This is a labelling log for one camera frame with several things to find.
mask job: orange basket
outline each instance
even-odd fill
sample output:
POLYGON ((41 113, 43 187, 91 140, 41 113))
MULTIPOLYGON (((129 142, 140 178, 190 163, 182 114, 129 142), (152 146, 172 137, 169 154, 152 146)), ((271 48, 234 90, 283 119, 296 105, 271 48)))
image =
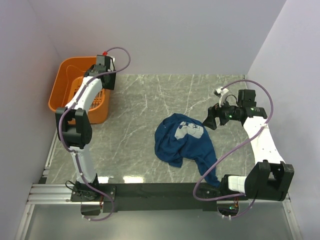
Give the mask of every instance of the orange basket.
MULTIPOLYGON (((48 102, 51 111, 56 112, 71 101, 82 84, 84 73, 95 63, 95 56, 72 57, 61 63, 48 102)), ((91 124, 101 124, 107 119, 109 98, 108 89, 102 89, 96 95, 88 112, 91 124)))

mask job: blue shirt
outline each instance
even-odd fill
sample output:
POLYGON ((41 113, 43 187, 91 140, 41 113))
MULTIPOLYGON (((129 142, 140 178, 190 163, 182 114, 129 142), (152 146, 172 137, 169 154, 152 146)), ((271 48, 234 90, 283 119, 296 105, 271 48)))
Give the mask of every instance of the blue shirt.
MULTIPOLYGON (((203 175, 216 161, 216 153, 209 134, 202 123, 180 113, 163 120, 155 131, 155 155, 169 165, 181 168, 183 158, 195 160, 203 175)), ((213 169, 206 182, 218 187, 220 182, 213 169)))

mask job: white wall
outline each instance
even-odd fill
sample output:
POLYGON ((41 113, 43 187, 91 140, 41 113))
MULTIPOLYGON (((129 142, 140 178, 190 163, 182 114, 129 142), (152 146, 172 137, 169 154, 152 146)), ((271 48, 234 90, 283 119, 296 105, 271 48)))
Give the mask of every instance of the white wall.
POLYGON ((63 59, 123 46, 131 74, 246 74, 285 2, 29 1, 63 59))
POLYGON ((47 102, 61 60, 25 0, 1 0, 0 32, 0 239, 11 240, 55 131, 47 102))
POLYGON ((248 73, 273 97, 271 132, 295 168, 290 196, 305 240, 320 234, 319 13, 319 0, 288 0, 248 73))

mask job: marble table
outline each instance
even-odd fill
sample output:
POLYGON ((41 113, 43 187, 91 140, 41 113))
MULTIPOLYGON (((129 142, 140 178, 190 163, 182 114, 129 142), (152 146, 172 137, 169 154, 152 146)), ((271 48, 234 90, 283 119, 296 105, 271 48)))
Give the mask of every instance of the marble table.
MULTIPOLYGON (((118 75, 111 92, 108 118, 93 125, 91 155, 100 182, 109 183, 193 183, 199 171, 193 160, 184 159, 181 168, 169 166, 154 153, 155 131, 163 119, 182 113, 203 121, 207 109, 218 102, 214 89, 241 79, 241 75, 118 75)), ((237 83, 228 89, 238 95, 245 89, 237 83)), ((240 122, 229 121, 213 131, 207 128, 217 158, 247 138, 240 122)), ((57 143, 52 155, 47 184, 74 181, 76 170, 71 155, 57 143)), ((254 166, 250 144, 222 161, 216 170, 246 176, 254 166)))

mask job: graphic on blue shirt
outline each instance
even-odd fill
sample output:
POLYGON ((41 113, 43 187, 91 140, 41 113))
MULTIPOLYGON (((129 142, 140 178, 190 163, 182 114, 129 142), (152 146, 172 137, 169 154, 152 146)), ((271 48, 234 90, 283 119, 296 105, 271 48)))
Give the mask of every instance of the graphic on blue shirt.
POLYGON ((199 139, 204 134, 204 128, 192 122, 182 121, 176 129, 174 136, 179 140, 183 139, 187 134, 199 139))

